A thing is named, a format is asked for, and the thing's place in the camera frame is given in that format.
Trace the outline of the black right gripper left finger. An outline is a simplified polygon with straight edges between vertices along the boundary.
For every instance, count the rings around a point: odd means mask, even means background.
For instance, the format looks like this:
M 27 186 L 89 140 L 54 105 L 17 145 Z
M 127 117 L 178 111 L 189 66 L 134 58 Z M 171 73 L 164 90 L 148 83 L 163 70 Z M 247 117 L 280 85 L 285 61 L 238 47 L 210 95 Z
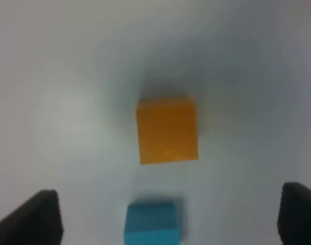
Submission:
M 61 244 L 58 193 L 41 190 L 0 220 L 0 244 Z

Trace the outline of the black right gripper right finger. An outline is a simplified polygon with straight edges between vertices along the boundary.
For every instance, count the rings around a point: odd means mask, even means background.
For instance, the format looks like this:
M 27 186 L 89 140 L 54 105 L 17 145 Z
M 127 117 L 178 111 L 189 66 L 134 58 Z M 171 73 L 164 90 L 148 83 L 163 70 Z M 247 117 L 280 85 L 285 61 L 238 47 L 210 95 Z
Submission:
M 311 189 L 298 182 L 284 183 L 277 228 L 283 244 L 311 244 Z

